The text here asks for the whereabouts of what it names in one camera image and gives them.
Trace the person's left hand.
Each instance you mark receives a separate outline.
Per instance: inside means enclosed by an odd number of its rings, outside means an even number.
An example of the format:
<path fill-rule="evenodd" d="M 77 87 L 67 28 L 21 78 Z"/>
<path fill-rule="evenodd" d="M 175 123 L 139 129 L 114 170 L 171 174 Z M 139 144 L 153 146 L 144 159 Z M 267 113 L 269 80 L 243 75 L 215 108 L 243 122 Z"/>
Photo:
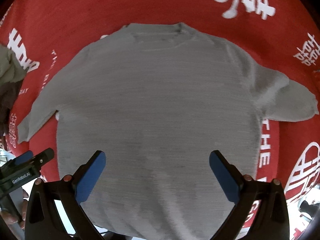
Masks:
<path fill-rule="evenodd" d="M 21 187 L 1 198 L 1 217 L 7 226 L 19 225 L 24 230 L 29 194 Z"/>

